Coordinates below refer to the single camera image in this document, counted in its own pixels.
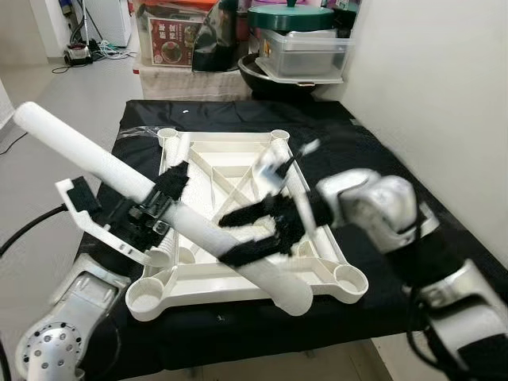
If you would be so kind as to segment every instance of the white wall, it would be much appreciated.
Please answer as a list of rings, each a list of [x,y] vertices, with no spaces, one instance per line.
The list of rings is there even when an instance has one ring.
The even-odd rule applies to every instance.
[[[339,100],[508,267],[506,0],[364,0]]]
[[[46,64],[29,0],[0,0],[0,65]]]
[[[67,19],[62,14],[58,0],[29,0],[44,43],[47,57],[64,56],[64,49],[71,37]]]
[[[6,125],[14,112],[12,103],[10,102],[9,96],[7,95],[6,89],[4,88],[2,81],[0,80],[0,129]]]

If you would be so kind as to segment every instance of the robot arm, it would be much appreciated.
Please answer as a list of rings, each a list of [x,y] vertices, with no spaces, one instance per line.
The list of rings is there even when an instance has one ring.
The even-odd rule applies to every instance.
[[[355,169],[321,180],[307,196],[315,225],[362,228],[411,290],[413,318],[423,318],[429,327],[425,332],[439,361],[418,351],[410,332],[417,327],[409,327],[408,340],[422,360],[454,380],[508,379],[506,304],[471,260],[446,249],[438,220],[425,203],[418,205],[408,181]],[[305,232],[301,220],[308,218],[295,217],[297,209],[292,199],[278,194],[224,216],[221,225],[235,226],[269,214],[278,228],[271,247],[251,241],[225,258],[242,264],[242,253],[266,256],[284,252],[281,245],[290,255],[289,247]]]
[[[154,183],[37,104],[27,102],[19,106],[14,120],[48,147],[123,195],[127,200],[123,207],[130,216],[140,215],[138,221],[150,222],[153,224],[151,229],[171,226],[216,257],[238,245],[238,240],[231,234],[159,188],[171,187],[171,179],[163,177],[162,183]],[[127,247],[119,246],[118,249],[127,256],[131,253]],[[235,271],[267,292],[274,303],[290,315],[304,314],[312,304],[310,286],[296,275],[280,271],[268,260],[238,267]]]
[[[33,325],[16,349],[25,379],[82,379],[78,369],[98,323],[123,295],[130,279],[106,270],[87,254],[74,263],[52,296],[52,309]]]

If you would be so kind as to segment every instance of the cardboard box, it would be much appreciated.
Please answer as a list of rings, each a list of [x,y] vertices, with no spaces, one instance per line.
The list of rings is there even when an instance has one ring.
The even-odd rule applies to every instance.
[[[204,17],[178,13],[172,18],[149,17],[152,64],[191,67],[194,41]]]

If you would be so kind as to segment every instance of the black table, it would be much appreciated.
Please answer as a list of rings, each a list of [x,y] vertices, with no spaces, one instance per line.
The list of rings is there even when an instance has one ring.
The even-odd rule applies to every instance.
[[[441,221],[448,243],[471,257],[494,288],[508,301],[508,272],[414,178],[404,165],[338,102],[127,102],[113,154],[143,175],[158,175],[161,148],[154,131],[173,127],[181,131],[268,132],[285,129],[293,150],[316,137],[329,137],[319,152],[299,163],[312,187],[327,175],[367,167],[382,175],[400,175],[413,183]],[[119,200],[101,186],[98,198],[107,213]],[[314,299],[310,311],[291,317],[270,300],[182,306],[166,310],[155,321],[141,323],[119,303],[112,320],[96,330],[83,368],[89,379],[111,364],[121,334],[121,351],[106,379],[124,379],[162,369],[188,368],[282,352],[304,351],[346,341],[380,337],[406,329],[406,299],[401,283],[365,234],[355,227],[333,232],[348,261],[367,276],[370,287],[354,305],[328,296]],[[101,242],[85,235],[79,252],[101,256],[117,271],[136,279],[140,266],[111,253]]]

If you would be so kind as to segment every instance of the green pot lid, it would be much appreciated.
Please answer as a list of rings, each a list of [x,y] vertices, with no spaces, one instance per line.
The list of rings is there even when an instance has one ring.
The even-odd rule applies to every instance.
[[[253,28],[284,32],[309,32],[333,28],[333,11],[315,6],[255,6],[248,10],[248,24]]]

